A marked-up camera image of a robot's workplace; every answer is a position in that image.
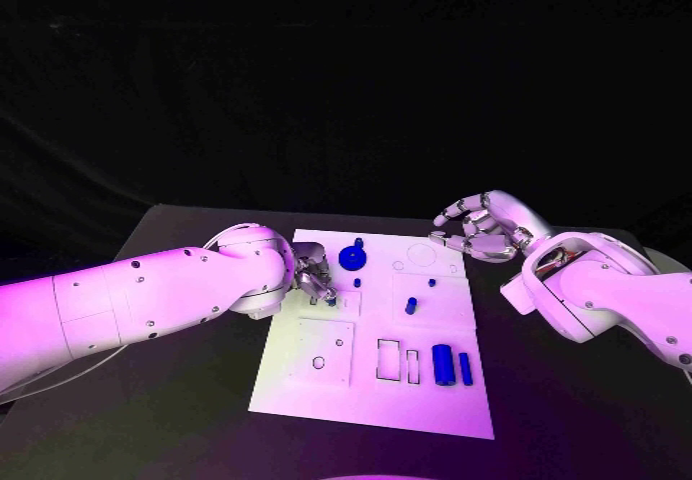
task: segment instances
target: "blue object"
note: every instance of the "blue object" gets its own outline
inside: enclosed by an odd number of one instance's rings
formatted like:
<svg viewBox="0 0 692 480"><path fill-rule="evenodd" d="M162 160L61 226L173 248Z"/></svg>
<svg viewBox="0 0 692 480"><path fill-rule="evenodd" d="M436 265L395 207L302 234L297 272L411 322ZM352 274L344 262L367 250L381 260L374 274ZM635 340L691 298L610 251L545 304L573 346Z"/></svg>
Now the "blue object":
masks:
<svg viewBox="0 0 692 480"><path fill-rule="evenodd" d="M459 363L462 364L462 381L465 385L473 385L472 365L469 364L469 354L459 354Z"/></svg>
<svg viewBox="0 0 692 480"><path fill-rule="evenodd" d="M419 304L419 300L417 300L414 297L411 297L411 298L408 299L408 303L407 303L407 313L408 313L410 315L413 315L414 312L416 312L416 305L417 305L417 304Z"/></svg>
<svg viewBox="0 0 692 480"><path fill-rule="evenodd" d="M456 385L455 360L452 357L452 347L449 345L436 345L433 347L433 365L436 367L436 383L442 387Z"/></svg>
<svg viewBox="0 0 692 480"><path fill-rule="evenodd" d="M357 238L357 243L351 247L346 247L339 252L339 265L349 272L355 272L364 268L368 256L364 250L364 239Z"/></svg>

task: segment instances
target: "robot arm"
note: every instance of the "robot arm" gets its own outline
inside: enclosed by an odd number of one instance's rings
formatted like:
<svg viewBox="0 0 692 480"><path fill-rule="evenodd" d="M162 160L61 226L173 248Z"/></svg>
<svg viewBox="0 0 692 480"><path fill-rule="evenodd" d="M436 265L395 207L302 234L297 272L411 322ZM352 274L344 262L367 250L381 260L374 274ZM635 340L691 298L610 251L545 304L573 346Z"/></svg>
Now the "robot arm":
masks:
<svg viewBox="0 0 692 480"><path fill-rule="evenodd" d="M433 232L430 238L495 263L522 251L522 271L501 287L518 312L538 310L580 343L620 325L665 362L692 372L692 274L662 275L636 250L602 233L555 236L527 205L498 190L453 204L436 226L465 213L468 237Z"/></svg>
<svg viewBox="0 0 692 480"><path fill-rule="evenodd" d="M179 248L0 287L0 392L93 353L168 335L227 310L264 318L292 288L328 303L325 249L292 248L246 224L217 239L218 252Z"/></svg>

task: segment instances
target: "table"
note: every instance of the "table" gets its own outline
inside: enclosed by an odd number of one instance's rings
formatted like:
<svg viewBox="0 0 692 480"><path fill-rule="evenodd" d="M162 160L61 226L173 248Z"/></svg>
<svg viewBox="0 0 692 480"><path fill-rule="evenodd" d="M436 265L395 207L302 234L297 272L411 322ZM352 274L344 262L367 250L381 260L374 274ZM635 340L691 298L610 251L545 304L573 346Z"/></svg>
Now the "table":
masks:
<svg viewBox="0 0 692 480"><path fill-rule="evenodd" d="M201 246L247 221L287 239L297 228L419 236L431 229L430 220L159 205L117 259ZM642 251L625 231L560 230L603 231ZM228 312L129 346L18 402L0 427L0 477L688 477L692 387L681 371L623 329L580 345L537 312L522 317L499 293L521 261L466 259L495 441L248 412L270 321Z"/></svg>

